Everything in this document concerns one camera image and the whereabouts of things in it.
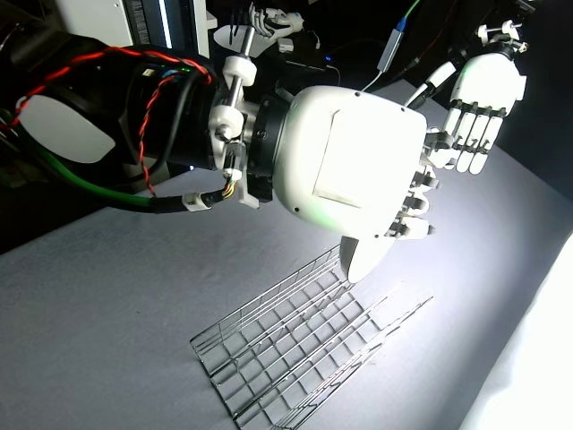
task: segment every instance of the green wire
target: green wire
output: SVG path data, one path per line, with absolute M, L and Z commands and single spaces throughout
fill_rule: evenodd
M 412 13 L 412 11 L 414 10 L 414 8 L 416 6 L 418 6 L 418 3 L 420 3 L 420 0 L 415 0 L 412 5 L 410 6 L 410 9 L 407 10 L 406 15 L 404 15 L 404 18 L 407 18 L 408 16 L 410 16 L 410 13 Z
M 36 148 L 39 156 L 50 165 L 50 167 L 55 170 L 58 174 L 65 177 L 67 180 L 73 184 L 79 186 L 84 191 L 88 193 L 95 194 L 99 197 L 108 200 L 114 200 L 129 204 L 135 204 L 137 206 L 150 206 L 151 200 L 147 197 L 141 197 L 139 195 L 131 195 L 128 193 L 119 193 L 117 191 L 108 190 L 107 188 L 92 184 L 72 173 L 64 164 L 60 162 L 59 159 L 54 157 L 48 150 L 45 150 L 41 145 Z

